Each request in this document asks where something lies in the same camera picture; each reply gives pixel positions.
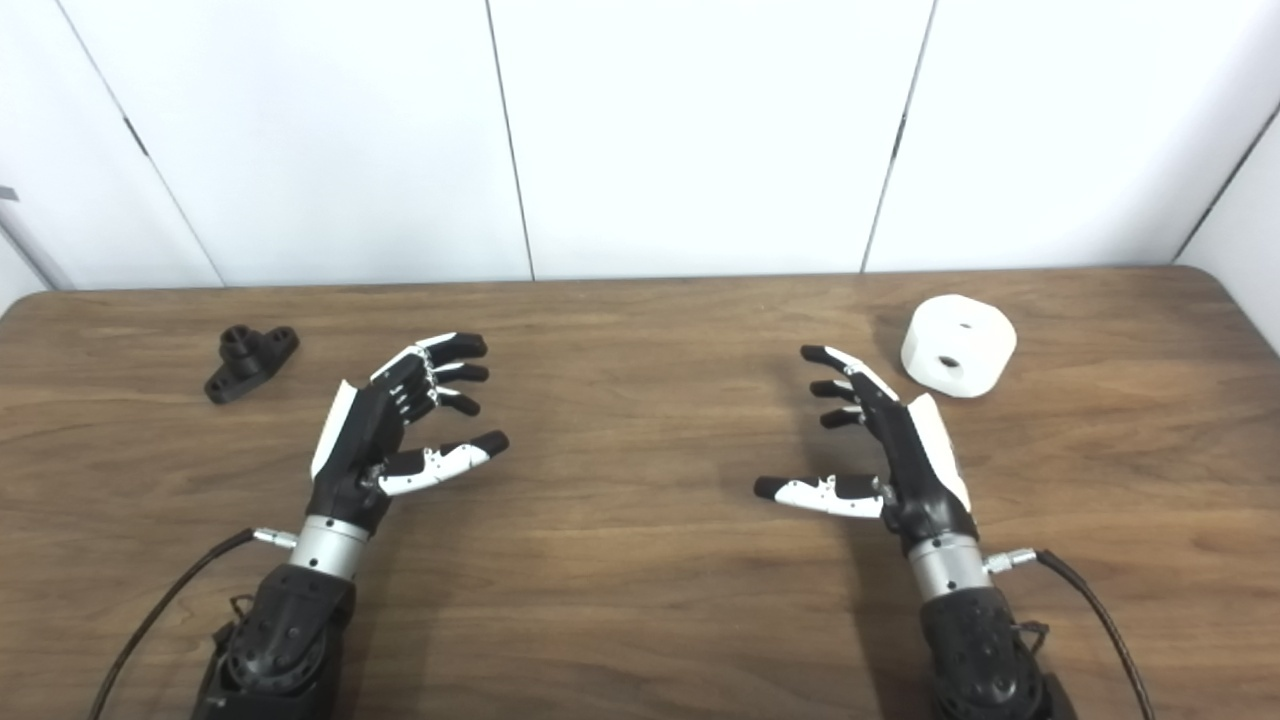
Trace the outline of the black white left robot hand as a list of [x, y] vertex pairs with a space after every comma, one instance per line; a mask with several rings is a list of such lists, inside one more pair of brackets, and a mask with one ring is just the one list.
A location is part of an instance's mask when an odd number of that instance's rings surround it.
[[374, 536], [393, 497], [439, 486], [504, 452], [509, 438], [500, 430], [438, 448], [402, 447], [407, 429], [439, 407], [480, 413], [451, 383], [486, 380], [489, 370], [472, 363], [486, 352], [481, 334], [438, 334], [406, 346], [364, 386], [340, 382], [311, 461], [306, 516]]

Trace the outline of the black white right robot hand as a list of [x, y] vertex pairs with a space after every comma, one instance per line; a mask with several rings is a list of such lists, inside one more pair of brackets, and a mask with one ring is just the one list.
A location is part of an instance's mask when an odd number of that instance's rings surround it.
[[978, 541], [970, 495], [936, 401], [929, 395], [902, 401], [863, 360], [838, 348], [804, 345], [800, 354], [841, 375], [810, 384], [814, 396], [844, 401], [819, 423], [827, 429], [865, 428], [879, 443], [888, 474], [759, 477], [754, 495], [841, 518], [881, 519], [904, 551], [942, 536]]

